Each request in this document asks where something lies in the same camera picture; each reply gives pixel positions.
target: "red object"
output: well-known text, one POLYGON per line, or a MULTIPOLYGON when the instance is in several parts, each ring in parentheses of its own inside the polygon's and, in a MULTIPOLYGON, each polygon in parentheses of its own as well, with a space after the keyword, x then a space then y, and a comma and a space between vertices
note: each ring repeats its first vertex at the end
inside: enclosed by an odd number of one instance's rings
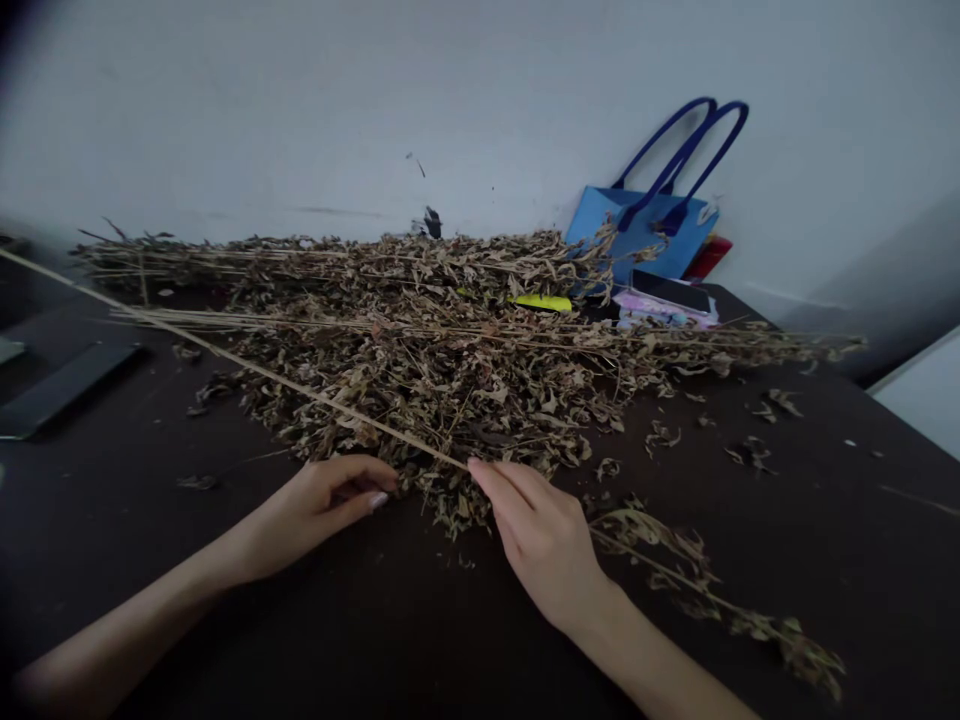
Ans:
POLYGON ((723 256, 730 252, 732 247, 733 243, 726 238, 719 235, 710 235, 707 242, 703 244, 703 248, 690 263, 690 267, 683 274, 683 279, 694 284, 703 282, 710 271, 723 259, 723 256))

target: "woman's left hand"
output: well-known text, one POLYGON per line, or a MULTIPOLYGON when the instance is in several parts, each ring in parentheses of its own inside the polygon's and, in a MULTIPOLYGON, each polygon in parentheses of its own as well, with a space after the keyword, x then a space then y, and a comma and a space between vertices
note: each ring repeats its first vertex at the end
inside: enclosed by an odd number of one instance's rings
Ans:
POLYGON ((265 578, 383 505, 385 491, 396 490, 396 482, 396 471, 369 455, 307 463, 198 555, 223 587, 265 578), (368 491, 331 508, 335 491, 347 483, 368 491))

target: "fingernail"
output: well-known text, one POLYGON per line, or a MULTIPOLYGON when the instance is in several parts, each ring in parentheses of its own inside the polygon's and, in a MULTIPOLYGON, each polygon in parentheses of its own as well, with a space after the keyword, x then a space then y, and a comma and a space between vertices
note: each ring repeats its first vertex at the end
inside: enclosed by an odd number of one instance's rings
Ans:
POLYGON ((390 496, 386 493, 377 493, 372 498, 370 498, 370 509, 376 510, 378 507, 381 507, 387 500, 390 499, 390 496))

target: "forearm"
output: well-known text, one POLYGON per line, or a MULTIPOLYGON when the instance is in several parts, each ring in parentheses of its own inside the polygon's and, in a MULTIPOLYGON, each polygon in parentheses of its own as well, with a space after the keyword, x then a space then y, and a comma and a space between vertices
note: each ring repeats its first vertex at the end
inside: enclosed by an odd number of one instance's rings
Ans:
POLYGON ((570 637, 651 720, 757 717, 657 630, 619 587, 597 621, 570 637))
POLYGON ((29 665, 24 699, 50 717, 110 715, 225 589, 204 551, 29 665))

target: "smartphone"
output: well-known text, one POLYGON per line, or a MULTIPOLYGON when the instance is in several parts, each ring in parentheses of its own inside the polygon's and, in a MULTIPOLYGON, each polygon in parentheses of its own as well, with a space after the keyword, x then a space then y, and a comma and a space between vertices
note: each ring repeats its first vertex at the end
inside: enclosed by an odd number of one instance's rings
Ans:
POLYGON ((706 290, 676 280, 651 275, 643 270, 634 270, 631 287, 637 292, 656 300, 673 303, 685 310, 710 313, 710 296, 706 290))

